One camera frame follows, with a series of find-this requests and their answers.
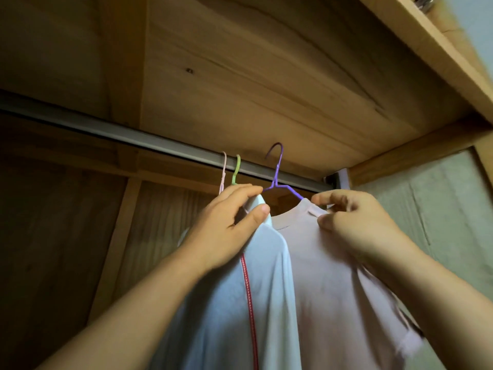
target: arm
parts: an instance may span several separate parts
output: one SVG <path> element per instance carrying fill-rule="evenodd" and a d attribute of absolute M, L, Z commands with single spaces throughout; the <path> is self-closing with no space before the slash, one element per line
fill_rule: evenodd
<path fill-rule="evenodd" d="M 318 223 L 406 305 L 449 370 L 493 368 L 493 303 L 422 252 L 365 192 L 313 196 L 334 204 Z"/>
<path fill-rule="evenodd" d="M 234 225 L 238 209 L 262 187 L 226 188 L 201 213 L 183 244 L 39 370 L 145 368 L 172 317 L 193 286 L 243 247 L 269 213 L 259 205 Z"/>

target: left hand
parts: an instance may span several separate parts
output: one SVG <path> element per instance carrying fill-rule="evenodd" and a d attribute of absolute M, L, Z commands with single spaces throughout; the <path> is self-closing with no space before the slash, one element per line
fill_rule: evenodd
<path fill-rule="evenodd" d="M 269 215 L 267 204 L 258 205 L 235 225 L 240 207 L 262 190 L 251 184 L 227 187 L 205 207 L 180 249 L 199 261 L 205 272 L 230 261 Z"/>

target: pink t-shirt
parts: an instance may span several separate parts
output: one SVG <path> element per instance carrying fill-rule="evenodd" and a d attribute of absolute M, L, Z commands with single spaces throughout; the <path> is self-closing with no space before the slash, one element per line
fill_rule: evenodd
<path fill-rule="evenodd" d="M 326 211 L 303 199 L 272 217 L 293 270 L 303 370 L 396 370 L 422 335 L 393 294 L 320 230 Z"/>

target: purple hanger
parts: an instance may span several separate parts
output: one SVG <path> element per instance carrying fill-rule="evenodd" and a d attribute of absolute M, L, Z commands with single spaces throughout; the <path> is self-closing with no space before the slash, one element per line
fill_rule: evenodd
<path fill-rule="evenodd" d="M 284 152 L 284 147 L 282 146 L 282 144 L 280 142 L 277 142 L 275 143 L 270 149 L 269 151 L 267 152 L 267 154 L 265 155 L 265 158 L 267 158 L 267 156 L 269 155 L 270 152 L 272 152 L 272 149 L 274 149 L 274 147 L 276 145 L 280 145 L 280 157 L 279 157 L 279 162 L 276 166 L 276 173 L 274 174 L 274 179 L 272 180 L 272 184 L 269 188 L 264 188 L 264 191 L 267 191 L 268 189 L 272 189 L 272 188 L 287 188 L 289 189 L 289 191 L 291 191 L 291 193 L 293 195 L 295 195 L 297 198 L 299 198 L 300 200 L 303 200 L 303 196 L 301 196 L 298 192 L 296 192 L 294 189 L 292 189 L 290 186 L 286 185 L 286 184 L 279 184 L 278 181 L 277 181 L 277 176 L 279 174 L 279 166 L 280 166 L 280 161 L 282 160 L 282 153 Z"/>

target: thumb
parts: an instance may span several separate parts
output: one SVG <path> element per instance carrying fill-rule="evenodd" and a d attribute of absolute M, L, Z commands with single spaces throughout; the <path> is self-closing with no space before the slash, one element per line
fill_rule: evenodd
<path fill-rule="evenodd" d="M 337 212 L 329 212 L 328 214 L 324 214 L 323 216 L 320 216 L 317 218 L 318 225 L 320 228 L 323 228 L 327 231 L 333 231 L 334 230 L 334 218 L 335 216 L 341 217 L 347 215 L 346 212 L 344 211 L 337 211 Z"/>
<path fill-rule="evenodd" d="M 270 211 L 271 208 L 267 204 L 256 206 L 235 226 L 235 238 L 241 240 L 242 244 L 246 243 L 249 237 L 258 229 L 265 218 L 267 218 Z"/>

